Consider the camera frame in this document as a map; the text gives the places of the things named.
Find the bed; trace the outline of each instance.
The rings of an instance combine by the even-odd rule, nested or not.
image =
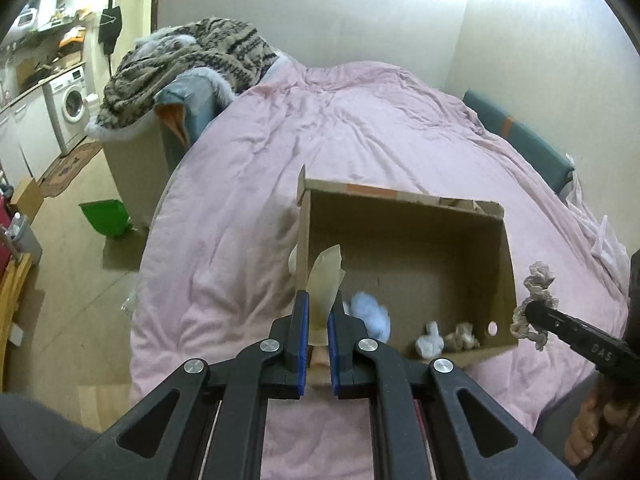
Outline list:
[[[290,312],[303,164],[311,178],[499,202],[518,301],[542,260],[562,311],[622,333],[623,287],[541,173],[475,111],[388,64],[290,60],[211,122],[172,177],[140,268],[132,402],[188,358],[234,357]],[[592,368],[552,336],[543,352],[524,341],[467,371],[532,431]],[[372,478],[367,402],[313,387],[270,402],[262,477]]]

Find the patterned fur blanket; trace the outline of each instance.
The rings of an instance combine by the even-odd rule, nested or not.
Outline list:
[[[104,87],[104,100],[88,134],[97,138],[130,137],[124,130],[132,133],[130,126],[152,110],[154,96],[188,69],[208,67],[239,94],[260,81],[277,57],[255,27],[246,22],[212,17],[158,30],[138,40],[136,48],[122,59]],[[118,129],[123,129],[124,135],[106,131]]]

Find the blue crumpled tissue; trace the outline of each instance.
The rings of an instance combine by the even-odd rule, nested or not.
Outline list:
[[[386,343],[391,336],[391,318],[386,307],[366,292],[356,292],[351,298],[350,314],[359,317],[367,327],[369,337]]]

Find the washing machine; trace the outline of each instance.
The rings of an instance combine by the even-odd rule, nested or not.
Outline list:
[[[67,155],[84,139],[89,122],[84,70],[81,66],[70,70],[46,83],[43,90],[60,149]]]

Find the silver bolt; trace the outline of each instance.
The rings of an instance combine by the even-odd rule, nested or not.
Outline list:
[[[378,348],[378,342],[375,339],[369,339],[367,337],[358,341],[358,348],[360,350],[364,350],[365,352],[373,352]]]
[[[189,359],[184,364],[184,371],[188,374],[199,374],[204,370],[204,363],[200,359]]]
[[[275,339],[265,339],[260,343],[260,350],[263,352],[275,352],[278,348],[280,348],[280,343]]]
[[[453,370],[453,363],[448,359],[436,359],[433,367],[439,371],[441,374],[448,374]]]

